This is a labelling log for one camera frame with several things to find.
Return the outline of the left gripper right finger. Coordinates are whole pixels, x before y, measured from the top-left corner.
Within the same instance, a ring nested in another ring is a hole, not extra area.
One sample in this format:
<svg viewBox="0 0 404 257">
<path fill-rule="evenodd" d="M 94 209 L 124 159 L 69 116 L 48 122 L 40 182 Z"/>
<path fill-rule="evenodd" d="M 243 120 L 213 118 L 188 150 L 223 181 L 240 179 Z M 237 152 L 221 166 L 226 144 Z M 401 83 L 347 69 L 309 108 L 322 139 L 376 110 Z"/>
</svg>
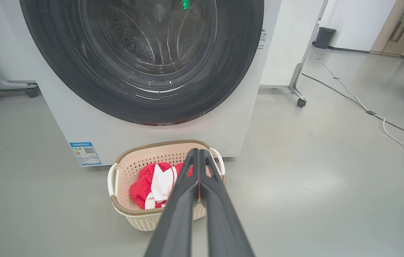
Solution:
<svg viewBox="0 0 404 257">
<path fill-rule="evenodd" d="M 220 153 L 199 151 L 200 199 L 207 210 L 210 257 L 254 257 L 243 226 L 225 187 L 226 169 Z"/>
</svg>

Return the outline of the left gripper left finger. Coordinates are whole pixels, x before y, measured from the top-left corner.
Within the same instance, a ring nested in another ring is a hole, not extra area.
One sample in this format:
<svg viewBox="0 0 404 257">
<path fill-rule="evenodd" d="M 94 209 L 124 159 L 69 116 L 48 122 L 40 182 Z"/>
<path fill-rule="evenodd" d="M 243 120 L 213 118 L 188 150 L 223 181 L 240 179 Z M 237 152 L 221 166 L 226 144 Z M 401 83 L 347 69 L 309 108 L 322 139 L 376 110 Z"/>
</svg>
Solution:
<svg viewBox="0 0 404 257">
<path fill-rule="evenodd" d="M 189 257 L 193 210 L 199 200 L 199 149 L 190 150 L 150 240 L 145 257 Z"/>
</svg>

